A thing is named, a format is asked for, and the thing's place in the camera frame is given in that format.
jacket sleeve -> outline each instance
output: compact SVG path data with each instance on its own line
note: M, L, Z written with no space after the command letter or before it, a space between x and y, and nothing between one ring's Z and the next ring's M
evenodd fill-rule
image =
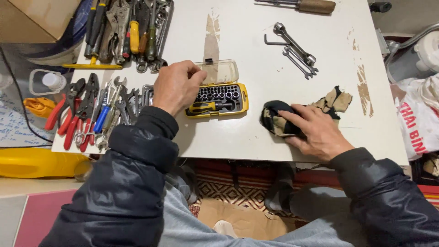
M439 244L438 210L396 163L357 148L336 156L329 167L338 171L372 246Z
M167 112L145 107L135 126L118 125L71 204L61 207L40 247L150 246L162 229L164 174L178 155Z

yellow screwdriver bit set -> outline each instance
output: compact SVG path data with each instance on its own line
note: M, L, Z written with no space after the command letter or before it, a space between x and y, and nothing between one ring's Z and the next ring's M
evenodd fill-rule
M195 63L207 71L207 78L198 91L195 102L185 110L189 118L240 114L248 110L245 85L238 83L238 69L234 60Z

white table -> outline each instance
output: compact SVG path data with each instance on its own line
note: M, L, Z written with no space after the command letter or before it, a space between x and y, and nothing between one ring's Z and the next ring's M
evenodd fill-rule
M238 82L246 85L250 103L249 110L241 115L211 119L189 119L183 113L177 116L180 131L174 141L180 147L180 155L315 162L317 160L301 155L282 139L273 137L261 126L259 116L267 101L310 104L340 85L353 95L346 113L340 114L340 130L344 136L355 147L366 147L375 158L390 158L401 166L408 165L367 1L336 0L336 4L335 11L326 16L257 5L251 0L175 0L163 58L169 64L186 59L201 62L207 17L217 17L219 59L236 61ZM317 58L315 67L319 73L313 79L306 80L282 55L283 46L264 44L265 33L269 41L283 41L272 31L276 22L283 23L302 48ZM89 63L82 56L84 48L85 45L78 63ZM366 86L364 83L359 86L360 80L364 80L357 75L362 66ZM157 74L150 71L137 73L133 63L129 68L116 71L77 69L72 81L88 79L91 72L100 80L126 77L128 90L153 84L157 78ZM365 113L360 94L366 99ZM56 136L52 150L66 152L63 143L63 137ZM79 151L72 145L68 152ZM99 151L89 146L86 153Z

red-handled pliers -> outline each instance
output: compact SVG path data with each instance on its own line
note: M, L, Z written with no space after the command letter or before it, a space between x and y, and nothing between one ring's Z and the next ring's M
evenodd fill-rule
M55 123L58 121L58 134L64 135L67 131L67 128L72 120L72 115L75 114L76 108L78 108L81 102L81 96L84 92L85 88L85 79L79 79L76 83L72 83L69 85L68 92L66 94L62 94L63 99L55 106L55 108L50 113L46 125L44 126L45 130L53 130L55 127ZM67 117L64 120L64 123L61 125L61 115L67 109Z
M97 80L97 75L91 73L87 84L85 85L85 97L79 105L75 116L68 125L67 134L64 140L64 149L69 150L72 146L73 136L75 131L88 133L90 131L91 115L93 112L94 101L99 92L99 83ZM88 143L94 144L94 136L90 140L90 135L85 136L84 143L81 144L80 149L82 152L87 148Z

right hand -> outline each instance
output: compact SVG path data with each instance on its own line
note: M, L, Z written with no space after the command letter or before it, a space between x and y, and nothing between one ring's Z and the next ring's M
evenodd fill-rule
M285 138L285 141L303 154L317 156L323 161L330 161L337 155L354 147L343 137L331 116L314 106L292 104L291 107L300 113L293 114L279 111L278 114L299 127L306 135L306 140L297 136Z
M206 77L207 72L190 60L162 67L154 83L153 106L175 116L194 103Z

